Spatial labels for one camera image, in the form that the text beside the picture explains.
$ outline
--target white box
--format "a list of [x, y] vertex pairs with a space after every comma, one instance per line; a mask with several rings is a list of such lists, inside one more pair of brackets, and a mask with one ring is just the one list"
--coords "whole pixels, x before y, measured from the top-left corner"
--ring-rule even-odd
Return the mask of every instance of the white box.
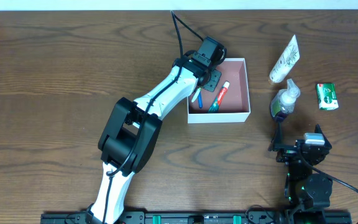
[[[191, 102], [193, 95], [187, 98], [187, 123], [229, 123], [244, 122], [251, 113], [249, 103], [246, 60], [244, 58], [227, 58], [216, 69], [222, 72], [221, 79], [213, 93], [201, 89], [203, 107], [198, 107], [198, 100]], [[217, 113], [207, 113], [223, 83], [230, 86]]]

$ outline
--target green clamp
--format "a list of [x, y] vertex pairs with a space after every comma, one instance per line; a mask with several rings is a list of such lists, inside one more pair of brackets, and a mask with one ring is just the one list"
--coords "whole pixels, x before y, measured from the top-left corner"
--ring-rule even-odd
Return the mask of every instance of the green clamp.
[[153, 224], [161, 224], [161, 216], [153, 215]]
[[233, 224], [241, 224], [241, 216], [233, 215]]

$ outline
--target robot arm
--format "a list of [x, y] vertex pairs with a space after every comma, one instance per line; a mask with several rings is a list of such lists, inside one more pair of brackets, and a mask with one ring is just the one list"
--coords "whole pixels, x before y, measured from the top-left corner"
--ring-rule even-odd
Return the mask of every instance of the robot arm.
[[[174, 66], [166, 79], [157, 85], [152, 91], [135, 100], [137, 103], [137, 108], [140, 110], [145, 110], [152, 96], [157, 94], [162, 88], [167, 86], [178, 74], [179, 67]], [[153, 106], [150, 107], [149, 114], [156, 114], [159, 119], [163, 119], [169, 111], [175, 107], [182, 99], [187, 96], [190, 96], [191, 93], [197, 86], [197, 78], [189, 70], [182, 68], [180, 78], [175, 82], [170, 88], [165, 90], [153, 103]], [[134, 126], [139, 128], [139, 122], [134, 122]], [[110, 187], [109, 196], [108, 196], [108, 207], [106, 213], [106, 223], [114, 223], [124, 211], [124, 198], [131, 182], [132, 177], [135, 172], [129, 174], [123, 174], [118, 172], [112, 184], [109, 185], [109, 176], [108, 172], [114, 172], [117, 168], [114, 167], [111, 163], [103, 163], [103, 179], [100, 186], [98, 198], [91, 207], [91, 212], [93, 214], [94, 222], [97, 222], [95, 219], [102, 222], [104, 216], [104, 208], [106, 206], [106, 196], [108, 188]]]
[[[190, 52], [175, 61], [168, 77], [152, 91], [133, 102], [121, 98], [116, 103], [98, 144], [102, 150], [104, 175], [98, 198], [87, 215], [90, 224], [102, 223], [104, 218], [105, 223], [113, 224], [120, 217], [129, 183], [152, 155], [164, 117], [196, 87], [208, 91], [216, 88], [221, 73], [215, 68], [223, 61], [225, 48], [207, 37], [198, 51]], [[124, 123], [140, 128], [138, 133], [128, 131]], [[114, 171], [117, 173], [110, 177], [108, 173]]]

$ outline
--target white tube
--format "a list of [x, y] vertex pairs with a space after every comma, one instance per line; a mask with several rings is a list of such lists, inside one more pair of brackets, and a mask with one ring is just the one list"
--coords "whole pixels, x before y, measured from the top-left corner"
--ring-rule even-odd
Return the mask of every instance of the white tube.
[[268, 76], [270, 84], [283, 81], [295, 63], [299, 60], [299, 57], [298, 42], [294, 35]]

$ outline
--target blue pen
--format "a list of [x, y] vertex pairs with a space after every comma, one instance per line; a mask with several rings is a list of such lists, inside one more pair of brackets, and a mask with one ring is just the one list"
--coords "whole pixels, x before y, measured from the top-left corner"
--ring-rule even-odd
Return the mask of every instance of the blue pen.
[[203, 107], [203, 99], [201, 97], [201, 92], [198, 94], [198, 107], [201, 109]]

